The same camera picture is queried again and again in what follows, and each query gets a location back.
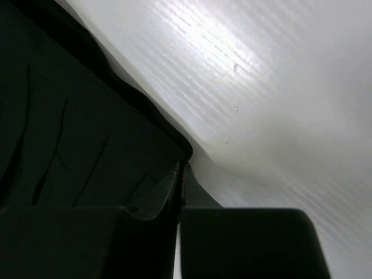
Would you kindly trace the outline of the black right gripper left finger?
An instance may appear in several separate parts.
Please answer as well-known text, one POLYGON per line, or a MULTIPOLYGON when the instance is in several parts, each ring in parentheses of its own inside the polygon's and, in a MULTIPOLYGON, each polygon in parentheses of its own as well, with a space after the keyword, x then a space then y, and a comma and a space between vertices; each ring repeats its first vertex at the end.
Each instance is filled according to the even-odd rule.
POLYGON ((172 278, 180 166, 128 206, 1 210, 2 278, 172 278))

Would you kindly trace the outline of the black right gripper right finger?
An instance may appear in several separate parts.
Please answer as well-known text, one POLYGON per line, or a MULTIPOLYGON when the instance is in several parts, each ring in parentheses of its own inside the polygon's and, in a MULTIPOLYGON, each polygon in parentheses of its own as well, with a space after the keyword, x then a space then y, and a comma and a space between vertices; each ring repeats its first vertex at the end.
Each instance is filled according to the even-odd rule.
POLYGON ((183 278, 330 278, 316 229, 300 209, 224 208, 183 171, 183 278))

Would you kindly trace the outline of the black skirt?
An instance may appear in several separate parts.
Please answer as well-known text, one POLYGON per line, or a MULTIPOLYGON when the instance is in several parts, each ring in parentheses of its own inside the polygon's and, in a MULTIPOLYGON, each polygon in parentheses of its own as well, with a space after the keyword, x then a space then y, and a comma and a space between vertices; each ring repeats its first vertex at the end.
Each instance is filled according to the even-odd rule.
POLYGON ((1 2, 1 205, 178 205, 187 140, 54 1, 1 2))

